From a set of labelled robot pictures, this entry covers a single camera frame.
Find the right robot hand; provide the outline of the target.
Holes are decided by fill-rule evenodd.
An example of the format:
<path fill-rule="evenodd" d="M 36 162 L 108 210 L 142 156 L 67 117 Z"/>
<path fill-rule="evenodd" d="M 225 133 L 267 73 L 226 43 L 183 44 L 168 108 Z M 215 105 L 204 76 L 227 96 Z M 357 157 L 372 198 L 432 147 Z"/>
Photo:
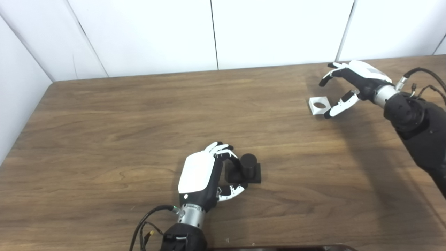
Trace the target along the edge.
<path fill-rule="evenodd" d="M 320 87 L 324 87 L 332 78 L 340 77 L 356 87 L 356 90 L 350 90 L 342 96 L 336 105 L 324 113 L 325 119 L 337 116 L 360 100 L 369 100 L 383 108 L 388 99 L 397 94 L 392 80 L 366 62 L 358 60 L 349 63 L 333 62 L 328 64 L 328 67 L 332 70 L 321 79 Z"/>

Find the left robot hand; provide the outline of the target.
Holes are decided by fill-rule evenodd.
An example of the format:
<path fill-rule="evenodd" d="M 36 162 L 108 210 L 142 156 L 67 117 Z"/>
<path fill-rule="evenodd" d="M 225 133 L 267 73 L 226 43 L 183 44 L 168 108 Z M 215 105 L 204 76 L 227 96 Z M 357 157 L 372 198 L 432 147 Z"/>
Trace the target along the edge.
<path fill-rule="evenodd" d="M 219 186 L 224 162 L 240 163 L 233 149 L 232 145 L 213 142 L 185 159 L 177 186 L 180 205 L 196 205 L 208 213 L 217 203 L 231 200 L 247 190 L 246 182 Z"/>

